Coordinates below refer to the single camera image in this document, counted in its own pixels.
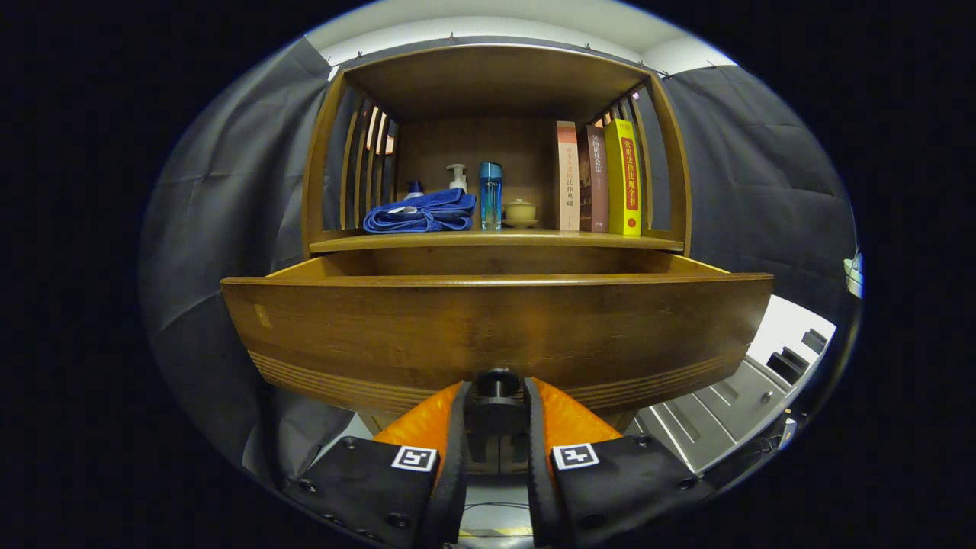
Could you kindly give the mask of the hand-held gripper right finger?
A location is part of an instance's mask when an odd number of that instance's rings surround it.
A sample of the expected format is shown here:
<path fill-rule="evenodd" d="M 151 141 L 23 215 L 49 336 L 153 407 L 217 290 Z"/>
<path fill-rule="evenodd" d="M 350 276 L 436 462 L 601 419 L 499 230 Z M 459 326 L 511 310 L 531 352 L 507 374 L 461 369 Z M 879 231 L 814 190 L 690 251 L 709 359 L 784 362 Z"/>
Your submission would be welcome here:
<path fill-rule="evenodd" d="M 656 528 L 714 487 L 652 435 L 623 435 L 568 393 L 524 379 L 528 502 L 536 545 L 648 548 Z"/>

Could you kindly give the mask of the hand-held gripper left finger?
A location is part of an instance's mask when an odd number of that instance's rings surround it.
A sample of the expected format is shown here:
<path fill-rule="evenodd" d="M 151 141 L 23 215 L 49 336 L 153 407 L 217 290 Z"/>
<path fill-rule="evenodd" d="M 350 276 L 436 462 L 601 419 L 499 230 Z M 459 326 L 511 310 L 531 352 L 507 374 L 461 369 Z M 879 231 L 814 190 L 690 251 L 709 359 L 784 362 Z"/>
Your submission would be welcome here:
<path fill-rule="evenodd" d="M 289 484 L 307 513 L 370 548 L 441 548 L 459 538 L 471 383 L 434 393 L 373 438 L 343 435 Z"/>

